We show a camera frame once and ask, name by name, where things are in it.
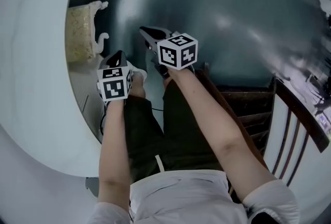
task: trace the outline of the fiducial marker cube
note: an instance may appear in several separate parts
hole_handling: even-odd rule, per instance
[[[97,70],[98,89],[104,102],[128,98],[132,84],[129,66]]]
[[[157,42],[159,63],[174,69],[183,69],[197,62],[198,41],[181,34]]]

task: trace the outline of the person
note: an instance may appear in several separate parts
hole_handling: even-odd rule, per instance
[[[292,191],[258,162],[234,120],[190,70],[168,70],[164,133],[139,71],[126,102],[110,102],[88,223],[299,223]]]

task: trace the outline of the dark green pants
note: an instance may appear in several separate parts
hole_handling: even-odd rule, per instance
[[[160,172],[156,155],[166,171],[222,170],[174,81],[167,86],[163,101],[164,134],[150,101],[135,96],[126,100],[125,133],[132,182]]]

